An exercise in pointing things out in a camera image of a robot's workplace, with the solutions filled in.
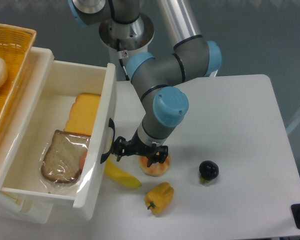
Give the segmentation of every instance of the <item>gray floor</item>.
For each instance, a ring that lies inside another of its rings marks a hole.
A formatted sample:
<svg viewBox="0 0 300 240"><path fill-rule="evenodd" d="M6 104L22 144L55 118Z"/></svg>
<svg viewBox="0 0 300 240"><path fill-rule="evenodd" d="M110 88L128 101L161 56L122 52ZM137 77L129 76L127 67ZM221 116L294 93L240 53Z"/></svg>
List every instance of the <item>gray floor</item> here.
<svg viewBox="0 0 300 240"><path fill-rule="evenodd" d="M190 2L204 38L221 48L218 75L269 76L287 124L300 106L300 0ZM156 2L144 0L141 11L155 27L149 52L157 58L171 54ZM34 46L51 49L56 60L97 66L109 61L99 24L80 27L65 0L0 0L0 23L37 30ZM300 125L289 140L300 173Z"/></svg>

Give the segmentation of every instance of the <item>sliced bread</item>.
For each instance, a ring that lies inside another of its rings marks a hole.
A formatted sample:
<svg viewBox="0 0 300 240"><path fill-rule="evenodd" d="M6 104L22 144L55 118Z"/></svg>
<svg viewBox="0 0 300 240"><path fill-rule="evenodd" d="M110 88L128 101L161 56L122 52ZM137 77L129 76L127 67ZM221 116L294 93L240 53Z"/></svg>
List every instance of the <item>sliced bread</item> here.
<svg viewBox="0 0 300 240"><path fill-rule="evenodd" d="M56 130L41 166L42 175L55 183L77 181L81 170L80 156L88 149L90 137Z"/></svg>

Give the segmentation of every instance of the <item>toy banana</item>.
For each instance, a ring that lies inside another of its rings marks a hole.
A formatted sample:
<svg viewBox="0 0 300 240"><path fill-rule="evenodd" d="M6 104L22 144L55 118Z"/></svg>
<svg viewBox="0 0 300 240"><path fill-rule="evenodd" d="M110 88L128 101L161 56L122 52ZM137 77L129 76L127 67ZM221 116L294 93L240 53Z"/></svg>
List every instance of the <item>toy banana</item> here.
<svg viewBox="0 0 300 240"><path fill-rule="evenodd" d="M137 189L142 185L136 177L118 168L109 158L105 162L104 172L110 179L126 187Z"/></svg>

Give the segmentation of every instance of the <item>white drawer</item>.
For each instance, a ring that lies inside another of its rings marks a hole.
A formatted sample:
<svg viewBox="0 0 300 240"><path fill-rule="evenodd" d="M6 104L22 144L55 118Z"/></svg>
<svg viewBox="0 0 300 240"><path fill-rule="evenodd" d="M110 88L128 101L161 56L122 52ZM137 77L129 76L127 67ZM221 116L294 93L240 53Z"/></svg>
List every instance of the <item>white drawer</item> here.
<svg viewBox="0 0 300 240"><path fill-rule="evenodd" d="M31 54L38 54L41 50L33 47ZM39 62L31 64L39 68ZM35 87L25 88L8 127L15 129L15 135L3 136L3 140L14 140L10 149L0 147L6 151L1 157L8 156L0 159L0 191L6 196L25 197L28 201L68 205L90 219L105 167L105 164L100 164L100 159L108 151L113 134L108 124L109 119L114 118L116 108L115 66L111 63L107 67L98 67L53 61L51 67L47 64L47 71L47 77L42 74L41 79L35 74L30 76L29 84ZM76 184L65 184L61 191L53 191L54 184L48 188L43 184L40 158L55 130L65 127L71 107L81 93L101 95L86 161ZM23 101L27 96L28 104ZM14 119L19 119L18 125L12 125Z"/></svg>

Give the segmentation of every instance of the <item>blue joint cap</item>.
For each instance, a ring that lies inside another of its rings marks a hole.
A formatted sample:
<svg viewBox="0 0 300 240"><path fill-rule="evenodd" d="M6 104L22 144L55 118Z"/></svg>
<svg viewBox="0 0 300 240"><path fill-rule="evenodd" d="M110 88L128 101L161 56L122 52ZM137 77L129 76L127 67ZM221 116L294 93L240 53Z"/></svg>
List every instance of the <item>blue joint cap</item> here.
<svg viewBox="0 0 300 240"><path fill-rule="evenodd" d="M214 71L217 71L222 64L222 55L220 48L214 41L206 41L209 46L209 65L205 76L209 76Z"/></svg>
<svg viewBox="0 0 300 240"><path fill-rule="evenodd" d="M125 70L129 76L130 82L132 83L132 78L134 77L137 69L148 59L154 59L155 57L150 52L140 52L137 55L131 57L131 59L126 64Z"/></svg>
<svg viewBox="0 0 300 240"><path fill-rule="evenodd" d="M71 12L72 12L72 14L74 16L74 19L80 25L80 27L87 27L88 25L85 24L84 21L82 21L82 19L79 17L79 15L77 13L77 10L75 9L75 6L74 6L72 0L68 0L68 4L69 4Z"/></svg>
<svg viewBox="0 0 300 240"><path fill-rule="evenodd" d="M166 86L157 92L152 108L156 119L164 126L175 128L189 109L187 96L178 88Z"/></svg>

